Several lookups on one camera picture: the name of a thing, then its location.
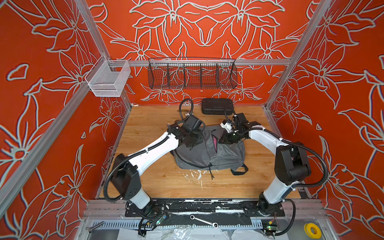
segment black wire basket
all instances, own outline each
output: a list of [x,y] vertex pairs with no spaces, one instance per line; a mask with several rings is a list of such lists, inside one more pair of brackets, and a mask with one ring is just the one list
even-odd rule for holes
[[150,58],[151,89],[233,89],[237,86],[235,59]]

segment orange wall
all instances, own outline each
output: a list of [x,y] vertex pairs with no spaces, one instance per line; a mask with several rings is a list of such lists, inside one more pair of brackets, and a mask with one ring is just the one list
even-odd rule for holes
[[[334,1],[272,107],[283,137],[328,163],[310,192],[341,239],[384,238],[383,14],[383,1]],[[322,175],[311,167],[307,183]]]
[[[7,1],[0,22],[1,187],[100,55],[72,0]],[[89,92],[0,220],[0,238],[73,238],[125,114],[121,98]]]
[[[318,1],[107,1],[87,0],[112,59],[163,56],[242,59],[289,58]],[[263,104],[284,66],[238,68],[235,89],[151,90],[147,70],[132,68],[131,102],[167,105],[191,97]]]

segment metal basket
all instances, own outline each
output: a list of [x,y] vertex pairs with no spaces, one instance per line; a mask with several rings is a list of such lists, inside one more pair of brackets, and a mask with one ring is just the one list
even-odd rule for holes
[[131,73],[128,61],[118,68],[112,67],[111,62],[101,56],[85,77],[96,97],[119,97]]
[[233,89],[237,86],[235,59],[150,58],[151,89]]

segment black plastic box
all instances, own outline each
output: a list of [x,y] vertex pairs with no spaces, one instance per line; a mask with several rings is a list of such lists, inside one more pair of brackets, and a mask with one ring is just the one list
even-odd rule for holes
[[227,107],[227,115],[231,115],[233,113],[233,102],[231,99],[204,98],[201,102],[201,112],[207,115],[225,115],[225,107]]

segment gray backpack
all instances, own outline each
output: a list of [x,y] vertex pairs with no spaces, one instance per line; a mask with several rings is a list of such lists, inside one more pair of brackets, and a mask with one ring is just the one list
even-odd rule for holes
[[[248,168],[244,164],[244,143],[219,144],[224,131],[220,125],[207,126],[203,130],[204,141],[201,144],[192,149],[183,144],[170,153],[175,157],[176,164],[181,169],[211,171],[229,168],[233,175],[243,175],[248,172]],[[245,172],[237,172],[239,167],[244,167]]]

